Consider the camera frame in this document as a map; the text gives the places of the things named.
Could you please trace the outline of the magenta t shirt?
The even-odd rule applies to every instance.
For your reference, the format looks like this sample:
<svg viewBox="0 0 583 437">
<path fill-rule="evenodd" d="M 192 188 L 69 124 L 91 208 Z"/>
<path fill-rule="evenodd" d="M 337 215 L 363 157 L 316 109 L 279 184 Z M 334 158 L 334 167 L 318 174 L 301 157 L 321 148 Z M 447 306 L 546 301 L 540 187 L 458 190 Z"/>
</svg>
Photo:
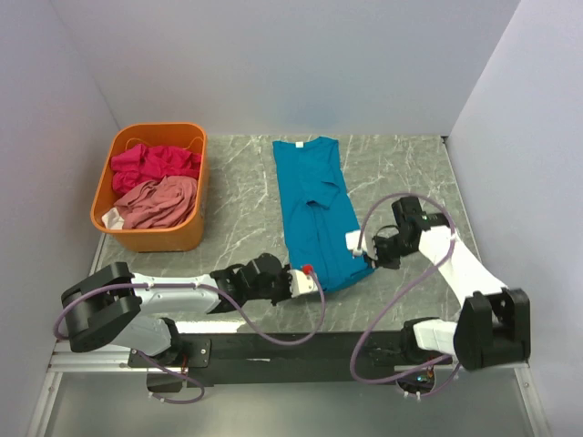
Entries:
<svg viewBox="0 0 583 437">
<path fill-rule="evenodd" d="M 112 188 L 118 195 L 146 181 L 160 182 L 165 177 L 199 178 L 202 155 L 173 146 L 149 147 L 143 143 L 114 156 Z"/>
</svg>

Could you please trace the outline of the orange plastic laundry basket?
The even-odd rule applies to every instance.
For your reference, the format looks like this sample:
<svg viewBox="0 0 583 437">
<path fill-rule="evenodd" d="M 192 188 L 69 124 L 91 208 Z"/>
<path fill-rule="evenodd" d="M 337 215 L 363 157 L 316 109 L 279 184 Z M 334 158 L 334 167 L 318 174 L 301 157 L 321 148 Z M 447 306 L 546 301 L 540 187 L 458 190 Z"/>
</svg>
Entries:
<svg viewBox="0 0 583 437">
<path fill-rule="evenodd" d="M 201 154 L 196 203 L 186 220 L 167 229 L 107 229 L 101 217 L 114 207 L 118 195 L 112 188 L 114 172 L 110 160 L 136 144 L 175 146 Z M 91 207 L 94 227 L 113 236 L 124 248 L 135 252 L 189 251 L 201 242 L 207 207 L 210 163 L 205 130 L 188 122 L 163 122 L 130 125 L 121 129 L 111 142 Z"/>
</svg>

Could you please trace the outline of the blue t shirt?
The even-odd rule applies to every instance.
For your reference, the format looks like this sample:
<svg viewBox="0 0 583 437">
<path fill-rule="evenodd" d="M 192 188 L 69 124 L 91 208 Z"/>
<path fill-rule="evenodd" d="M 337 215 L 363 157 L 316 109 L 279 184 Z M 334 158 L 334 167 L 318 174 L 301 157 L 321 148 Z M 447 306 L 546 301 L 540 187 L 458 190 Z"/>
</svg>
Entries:
<svg viewBox="0 0 583 437">
<path fill-rule="evenodd" d="M 272 150 L 291 267 L 312 266 L 328 293 L 371 275 L 373 269 L 346 245 L 345 235 L 360 227 L 347 194 L 339 141 L 275 141 Z"/>
</svg>

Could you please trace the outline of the white cloth in basket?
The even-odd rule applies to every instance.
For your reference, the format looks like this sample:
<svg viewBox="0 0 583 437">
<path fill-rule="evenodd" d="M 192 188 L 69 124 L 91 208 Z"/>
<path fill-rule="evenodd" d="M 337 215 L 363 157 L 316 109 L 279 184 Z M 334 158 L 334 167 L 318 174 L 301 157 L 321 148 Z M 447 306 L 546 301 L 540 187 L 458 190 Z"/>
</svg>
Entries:
<svg viewBox="0 0 583 437">
<path fill-rule="evenodd" d="M 125 220 L 119 214 L 117 208 L 110 209 L 107 213 L 105 213 L 101 220 L 103 225 L 106 229 L 113 229 L 113 230 L 121 230 L 124 227 Z"/>
</svg>

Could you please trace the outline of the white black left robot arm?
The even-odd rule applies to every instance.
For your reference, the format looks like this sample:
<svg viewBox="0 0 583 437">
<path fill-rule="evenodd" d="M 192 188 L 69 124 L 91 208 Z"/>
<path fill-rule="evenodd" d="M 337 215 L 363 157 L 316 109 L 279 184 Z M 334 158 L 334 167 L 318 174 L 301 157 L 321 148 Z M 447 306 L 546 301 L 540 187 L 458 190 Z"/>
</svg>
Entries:
<svg viewBox="0 0 583 437">
<path fill-rule="evenodd" d="M 294 270 L 269 253 L 192 278 L 156 278 L 114 262 L 62 294 L 66 314 L 60 321 L 73 352 L 114 344 L 169 366 L 183 348 L 170 313 L 226 313 L 251 300 L 277 304 L 296 294 Z"/>
</svg>

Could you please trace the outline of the black base crossbeam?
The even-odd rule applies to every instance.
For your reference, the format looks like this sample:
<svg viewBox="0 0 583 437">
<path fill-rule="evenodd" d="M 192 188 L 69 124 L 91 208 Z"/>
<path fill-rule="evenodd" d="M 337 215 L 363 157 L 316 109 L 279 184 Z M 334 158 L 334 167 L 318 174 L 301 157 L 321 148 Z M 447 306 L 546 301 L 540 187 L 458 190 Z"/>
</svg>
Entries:
<svg viewBox="0 0 583 437">
<path fill-rule="evenodd" d="M 181 344 L 153 360 L 186 370 L 206 386 L 217 384 L 350 381 L 350 359 L 359 332 L 320 332 L 297 346 L 273 344 L 256 333 L 182 334 Z M 439 354 L 407 343 L 397 330 L 373 332 L 355 368 L 365 379 L 391 376 L 397 367 L 414 366 Z"/>
</svg>

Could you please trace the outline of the aluminium frame rail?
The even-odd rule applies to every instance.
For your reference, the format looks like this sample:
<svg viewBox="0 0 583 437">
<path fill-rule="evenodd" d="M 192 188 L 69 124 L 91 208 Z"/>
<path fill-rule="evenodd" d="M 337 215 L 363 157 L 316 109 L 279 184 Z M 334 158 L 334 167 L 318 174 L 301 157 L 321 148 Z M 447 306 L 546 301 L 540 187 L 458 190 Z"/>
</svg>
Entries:
<svg viewBox="0 0 583 437">
<path fill-rule="evenodd" d="M 75 354 L 59 342 L 29 432 L 33 436 L 548 436 L 526 364 L 435 369 L 436 394 L 335 382 L 217 384 L 183 407 L 148 400 L 154 368 L 107 346 Z"/>
</svg>

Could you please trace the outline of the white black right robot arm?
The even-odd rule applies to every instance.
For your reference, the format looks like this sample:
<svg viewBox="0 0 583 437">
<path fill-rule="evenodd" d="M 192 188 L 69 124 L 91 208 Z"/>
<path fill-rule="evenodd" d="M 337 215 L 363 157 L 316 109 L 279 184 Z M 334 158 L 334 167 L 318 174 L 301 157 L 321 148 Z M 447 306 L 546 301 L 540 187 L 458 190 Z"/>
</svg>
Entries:
<svg viewBox="0 0 583 437">
<path fill-rule="evenodd" d="M 490 273 L 450 229 L 444 213 L 423 211 L 414 196 L 397 199 L 392 210 L 396 232 L 373 236 L 374 266 L 399 269 L 403 257 L 419 252 L 437 268 L 461 306 L 455 321 L 429 317 L 405 322 L 399 343 L 403 358 L 419 363 L 435 351 L 456 357 L 469 371 L 527 361 L 527 294 Z"/>
</svg>

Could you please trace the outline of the dusty pink t shirt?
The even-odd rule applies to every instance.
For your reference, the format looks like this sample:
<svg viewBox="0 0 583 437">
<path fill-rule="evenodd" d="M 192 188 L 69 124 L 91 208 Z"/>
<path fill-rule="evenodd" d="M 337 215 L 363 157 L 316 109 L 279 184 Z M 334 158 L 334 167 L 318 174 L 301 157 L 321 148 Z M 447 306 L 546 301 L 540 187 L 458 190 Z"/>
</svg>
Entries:
<svg viewBox="0 0 583 437">
<path fill-rule="evenodd" d="M 198 181 L 186 176 L 149 180 L 131 189 L 111 209 L 121 229 L 168 229 L 184 222 L 196 203 Z"/>
</svg>

